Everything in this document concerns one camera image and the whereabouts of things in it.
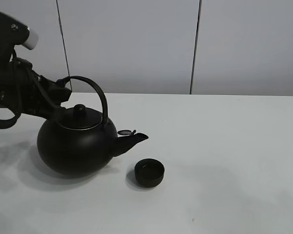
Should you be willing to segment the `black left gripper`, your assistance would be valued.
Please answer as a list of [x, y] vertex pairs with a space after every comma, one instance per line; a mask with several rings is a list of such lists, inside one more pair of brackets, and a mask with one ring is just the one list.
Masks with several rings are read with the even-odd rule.
[[66, 88], [69, 77], [52, 81], [37, 74], [32, 64], [16, 58], [0, 67], [0, 105], [17, 116], [33, 115], [48, 120], [63, 116], [61, 104], [67, 102], [72, 91]]

